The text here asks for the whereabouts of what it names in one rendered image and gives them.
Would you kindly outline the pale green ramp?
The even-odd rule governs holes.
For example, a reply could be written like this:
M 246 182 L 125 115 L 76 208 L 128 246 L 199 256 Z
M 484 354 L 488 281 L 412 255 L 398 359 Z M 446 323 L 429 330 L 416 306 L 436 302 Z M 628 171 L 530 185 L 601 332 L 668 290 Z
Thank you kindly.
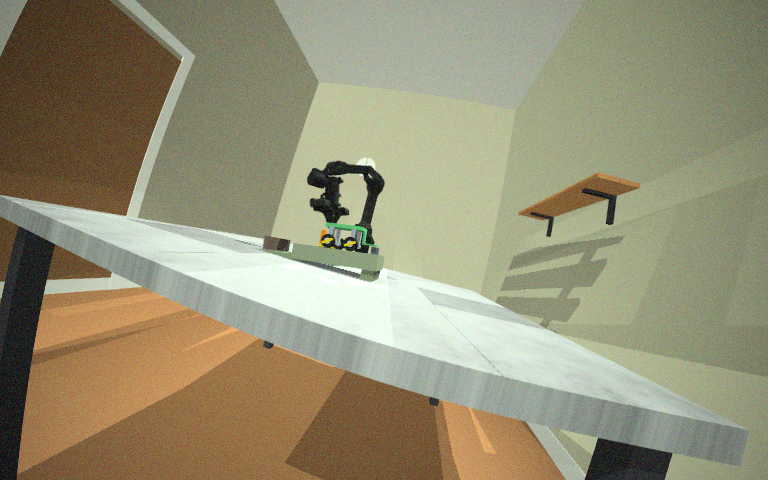
M 290 240 L 264 235 L 264 252 L 286 259 L 362 269 L 359 279 L 369 282 L 378 280 L 383 270 L 385 256 L 379 255 L 377 247 L 371 247 L 368 254 L 298 243 L 293 243 L 292 252 L 289 252 L 289 246 Z

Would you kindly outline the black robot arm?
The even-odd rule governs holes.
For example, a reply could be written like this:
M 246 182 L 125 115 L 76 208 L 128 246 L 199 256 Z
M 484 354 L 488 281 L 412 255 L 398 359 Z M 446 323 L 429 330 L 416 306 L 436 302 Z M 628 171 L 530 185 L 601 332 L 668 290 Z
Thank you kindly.
M 385 182 L 381 175 L 377 173 L 372 166 L 370 165 L 354 165 L 354 164 L 348 164 L 347 162 L 341 162 L 341 161 L 335 161 L 335 162 L 328 162 L 326 165 L 326 168 L 320 171 L 317 168 L 312 168 L 312 171 L 310 172 L 307 182 L 309 185 L 312 185 L 317 188 L 323 189 L 325 187 L 325 191 L 328 189 L 334 189 L 340 191 L 340 184 L 344 183 L 344 180 L 341 177 L 334 177 L 334 175 L 343 175 L 343 174 L 362 174 L 365 183 L 367 184 L 367 199 L 365 202 L 362 218 L 359 224 L 355 224 L 355 226 L 361 226 L 367 229 L 366 234 L 366 243 L 367 244 L 374 244 L 374 240 L 372 237 L 372 227 L 371 227 L 371 221 L 377 201 L 378 195 L 383 190 L 383 187 L 385 185 Z M 368 174 L 372 177 L 370 178 Z M 330 176 L 332 177 L 330 177 Z

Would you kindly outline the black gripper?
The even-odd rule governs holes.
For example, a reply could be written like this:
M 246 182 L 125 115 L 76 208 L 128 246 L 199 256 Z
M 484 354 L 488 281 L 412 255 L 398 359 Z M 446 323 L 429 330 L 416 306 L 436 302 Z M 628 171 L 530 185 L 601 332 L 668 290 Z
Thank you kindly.
M 338 190 L 328 189 L 323 193 L 325 199 L 316 199 L 311 202 L 311 207 L 317 208 L 323 206 L 322 212 L 328 223 L 337 223 L 340 216 L 349 215 L 349 210 L 345 207 L 339 207 L 339 197 L 341 194 Z

